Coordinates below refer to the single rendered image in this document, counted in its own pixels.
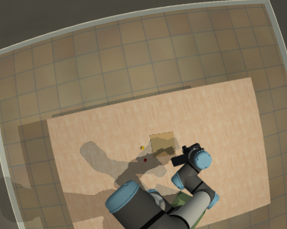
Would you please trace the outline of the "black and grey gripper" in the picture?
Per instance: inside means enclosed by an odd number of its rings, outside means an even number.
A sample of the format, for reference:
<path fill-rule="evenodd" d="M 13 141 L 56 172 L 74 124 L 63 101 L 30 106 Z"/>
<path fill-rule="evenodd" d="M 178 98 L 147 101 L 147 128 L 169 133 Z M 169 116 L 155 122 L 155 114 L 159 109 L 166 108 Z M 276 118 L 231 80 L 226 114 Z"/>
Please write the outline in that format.
<path fill-rule="evenodd" d="M 186 146 L 182 146 L 182 152 L 185 152 L 185 153 L 190 152 L 193 148 L 198 148 L 198 149 L 204 150 L 204 148 L 200 147 L 199 143 L 195 143 L 194 145 L 189 146 L 188 148 Z"/>

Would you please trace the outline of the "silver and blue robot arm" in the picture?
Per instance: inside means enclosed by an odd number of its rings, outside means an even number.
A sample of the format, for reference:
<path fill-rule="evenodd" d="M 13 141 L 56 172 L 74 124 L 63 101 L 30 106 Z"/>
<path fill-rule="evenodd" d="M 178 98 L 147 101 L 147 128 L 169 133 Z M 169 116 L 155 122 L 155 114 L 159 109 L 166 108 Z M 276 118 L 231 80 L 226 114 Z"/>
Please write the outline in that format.
<path fill-rule="evenodd" d="M 183 165 L 171 181 L 193 196 L 184 205 L 173 208 L 155 189 L 148 190 L 148 194 L 130 180 L 106 200 L 106 208 L 125 229 L 191 229 L 205 209 L 218 202 L 216 192 L 197 176 L 201 169 L 211 165 L 209 153 L 193 148 L 189 154 L 178 155 L 171 161 L 174 167 Z"/>

